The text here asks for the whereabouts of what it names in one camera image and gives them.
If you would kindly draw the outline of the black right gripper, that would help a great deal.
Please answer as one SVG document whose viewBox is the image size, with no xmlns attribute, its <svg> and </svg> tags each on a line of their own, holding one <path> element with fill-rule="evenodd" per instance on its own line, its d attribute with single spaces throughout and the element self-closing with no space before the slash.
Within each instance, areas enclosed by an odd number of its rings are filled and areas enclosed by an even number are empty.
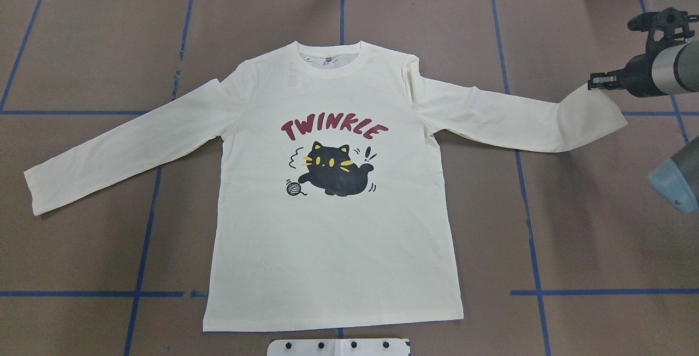
<svg viewBox="0 0 699 356">
<path fill-rule="evenodd" d="M 610 72 L 616 78 L 610 81 L 607 73 L 592 73 L 588 82 L 588 90 L 627 90 L 638 98 L 654 97 L 656 85 L 653 82 L 653 57 L 648 55 L 634 56 L 626 67 Z"/>
</svg>

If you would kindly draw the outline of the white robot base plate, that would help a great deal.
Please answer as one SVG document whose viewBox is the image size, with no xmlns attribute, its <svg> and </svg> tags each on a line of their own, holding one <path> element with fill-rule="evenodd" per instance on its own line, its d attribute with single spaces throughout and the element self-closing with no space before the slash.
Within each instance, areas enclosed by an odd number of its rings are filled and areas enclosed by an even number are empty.
<svg viewBox="0 0 699 356">
<path fill-rule="evenodd" d="M 410 355 L 410 341 L 400 338 L 279 339 L 267 355 Z"/>
</svg>

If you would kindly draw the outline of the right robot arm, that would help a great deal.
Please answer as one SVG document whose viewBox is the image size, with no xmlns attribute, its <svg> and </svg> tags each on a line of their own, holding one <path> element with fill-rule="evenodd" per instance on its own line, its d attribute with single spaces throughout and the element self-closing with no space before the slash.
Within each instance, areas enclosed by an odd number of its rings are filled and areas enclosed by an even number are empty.
<svg viewBox="0 0 699 356">
<path fill-rule="evenodd" d="M 649 51 L 627 62 L 625 68 L 592 73 L 587 90 L 624 90 L 638 98 L 696 94 L 697 43 Z M 698 209 L 698 142 L 692 139 L 662 162 L 648 177 L 650 187 L 680 212 Z"/>
</svg>

